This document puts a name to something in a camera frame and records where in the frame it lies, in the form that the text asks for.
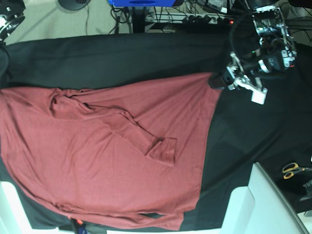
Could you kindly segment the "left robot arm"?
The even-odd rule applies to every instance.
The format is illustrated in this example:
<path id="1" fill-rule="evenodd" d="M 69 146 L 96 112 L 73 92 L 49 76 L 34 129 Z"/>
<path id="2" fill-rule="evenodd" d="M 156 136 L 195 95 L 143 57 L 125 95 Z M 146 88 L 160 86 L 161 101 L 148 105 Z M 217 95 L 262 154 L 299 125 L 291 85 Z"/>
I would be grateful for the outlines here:
<path id="1" fill-rule="evenodd" d="M 213 89 L 250 90 L 255 97 L 265 97 L 268 90 L 263 79 L 283 78 L 285 71 L 294 67 L 297 51 L 288 31 L 282 10 L 274 1 L 247 0 L 247 7 L 229 34 L 230 57 L 224 72 L 214 74 L 208 81 Z M 259 47 L 246 55 L 240 55 L 234 45 L 234 33 L 239 24 L 251 17 L 259 37 Z"/>

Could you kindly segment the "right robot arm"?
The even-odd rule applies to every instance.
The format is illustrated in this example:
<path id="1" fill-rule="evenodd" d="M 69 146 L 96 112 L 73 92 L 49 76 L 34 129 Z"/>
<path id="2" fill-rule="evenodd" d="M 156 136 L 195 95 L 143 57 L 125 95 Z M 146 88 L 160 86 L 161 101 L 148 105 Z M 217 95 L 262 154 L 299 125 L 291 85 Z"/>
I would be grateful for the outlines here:
<path id="1" fill-rule="evenodd" d="M 5 40 L 24 21 L 24 10 L 26 9 L 22 0 L 0 1 L 0 45 L 5 45 Z"/>

